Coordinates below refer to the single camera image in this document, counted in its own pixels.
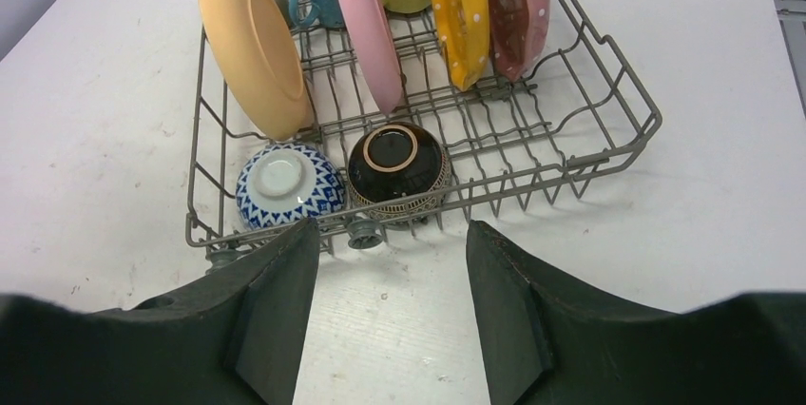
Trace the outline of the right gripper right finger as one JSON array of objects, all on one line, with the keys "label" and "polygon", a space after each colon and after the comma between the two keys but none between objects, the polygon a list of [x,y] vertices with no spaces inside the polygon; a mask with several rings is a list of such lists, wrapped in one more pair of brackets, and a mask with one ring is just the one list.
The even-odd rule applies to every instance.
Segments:
[{"label": "right gripper right finger", "polygon": [[620,298],[470,223],[466,261],[493,404],[648,404],[671,392],[648,322]]}]

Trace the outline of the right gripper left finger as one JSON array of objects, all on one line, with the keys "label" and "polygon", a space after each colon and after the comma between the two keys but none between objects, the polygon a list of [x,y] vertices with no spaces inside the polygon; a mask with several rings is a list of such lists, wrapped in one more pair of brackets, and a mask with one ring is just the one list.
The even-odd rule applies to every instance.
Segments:
[{"label": "right gripper left finger", "polygon": [[319,264],[297,222],[210,275],[101,313],[98,395],[126,404],[290,404]]}]

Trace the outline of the orange patterned small bowl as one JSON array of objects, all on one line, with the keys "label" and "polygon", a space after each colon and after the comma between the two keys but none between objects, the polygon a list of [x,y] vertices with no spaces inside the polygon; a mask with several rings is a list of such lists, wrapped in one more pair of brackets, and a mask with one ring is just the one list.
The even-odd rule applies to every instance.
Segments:
[{"label": "orange patterned small bowl", "polygon": [[310,145],[286,143],[266,146],[244,165],[235,200],[244,227],[258,230],[336,213],[348,197],[324,154]]}]

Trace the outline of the dark brown glazed bowl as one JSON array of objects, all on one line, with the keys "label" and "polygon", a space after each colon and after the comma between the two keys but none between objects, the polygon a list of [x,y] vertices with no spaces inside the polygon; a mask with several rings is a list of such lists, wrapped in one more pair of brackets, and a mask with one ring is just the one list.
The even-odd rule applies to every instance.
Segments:
[{"label": "dark brown glazed bowl", "polygon": [[347,163],[347,188],[358,206],[379,203],[367,211],[376,220],[420,215],[441,206],[451,185],[451,163],[445,147],[425,128],[389,122],[362,136]]}]

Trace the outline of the grey wire dish rack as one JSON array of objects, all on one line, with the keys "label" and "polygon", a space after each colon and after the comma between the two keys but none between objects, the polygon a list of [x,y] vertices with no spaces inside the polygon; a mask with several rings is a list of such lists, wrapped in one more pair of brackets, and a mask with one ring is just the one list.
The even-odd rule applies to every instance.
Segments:
[{"label": "grey wire dish rack", "polygon": [[[374,221],[355,202],[320,218],[323,251],[368,249],[391,231],[416,235],[474,212],[499,214],[564,188],[628,168],[662,124],[662,115],[613,38],[600,33],[579,0],[551,0],[543,56],[516,82],[487,73],[462,92],[450,81],[427,11],[395,14],[393,40],[405,74],[405,101],[394,117],[420,125],[446,147],[451,182],[440,206]],[[201,39],[187,174],[186,242],[220,267],[279,234],[250,231],[236,205],[240,169],[268,140],[230,93],[206,39]]]}]

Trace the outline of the beige bear print plate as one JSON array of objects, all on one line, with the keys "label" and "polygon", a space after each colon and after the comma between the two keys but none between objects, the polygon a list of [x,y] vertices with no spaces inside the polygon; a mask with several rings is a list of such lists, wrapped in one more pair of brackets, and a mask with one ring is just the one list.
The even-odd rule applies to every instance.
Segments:
[{"label": "beige bear print plate", "polygon": [[297,46],[275,0],[198,0],[214,58],[257,129],[286,141],[313,113]]}]

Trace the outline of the light pink bottom plate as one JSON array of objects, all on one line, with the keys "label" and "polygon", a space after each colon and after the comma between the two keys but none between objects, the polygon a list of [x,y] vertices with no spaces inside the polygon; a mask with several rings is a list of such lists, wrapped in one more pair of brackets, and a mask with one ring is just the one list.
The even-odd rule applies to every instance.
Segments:
[{"label": "light pink bottom plate", "polygon": [[338,0],[355,56],[378,109],[389,114],[402,102],[402,72],[380,0]]}]

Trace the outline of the pink polka dot plate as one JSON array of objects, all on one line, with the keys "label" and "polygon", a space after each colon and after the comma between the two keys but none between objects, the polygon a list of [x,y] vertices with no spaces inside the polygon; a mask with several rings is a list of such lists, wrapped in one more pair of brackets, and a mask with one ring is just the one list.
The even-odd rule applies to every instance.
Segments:
[{"label": "pink polka dot plate", "polygon": [[550,0],[488,0],[491,60],[515,82],[533,68],[545,48]]}]

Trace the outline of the yellow plate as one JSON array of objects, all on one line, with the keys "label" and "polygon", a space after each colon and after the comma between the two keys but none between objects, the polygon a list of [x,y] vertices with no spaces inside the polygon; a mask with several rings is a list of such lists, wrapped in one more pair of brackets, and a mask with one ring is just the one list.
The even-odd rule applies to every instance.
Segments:
[{"label": "yellow plate", "polygon": [[451,82],[466,91],[489,59],[488,0],[432,0],[432,10]]}]

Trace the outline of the aluminium side rail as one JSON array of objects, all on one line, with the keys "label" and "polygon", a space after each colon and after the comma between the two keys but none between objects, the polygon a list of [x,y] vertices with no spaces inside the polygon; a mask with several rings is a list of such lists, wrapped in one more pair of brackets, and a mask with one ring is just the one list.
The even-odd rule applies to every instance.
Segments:
[{"label": "aluminium side rail", "polygon": [[802,109],[805,109],[805,0],[773,0]]}]

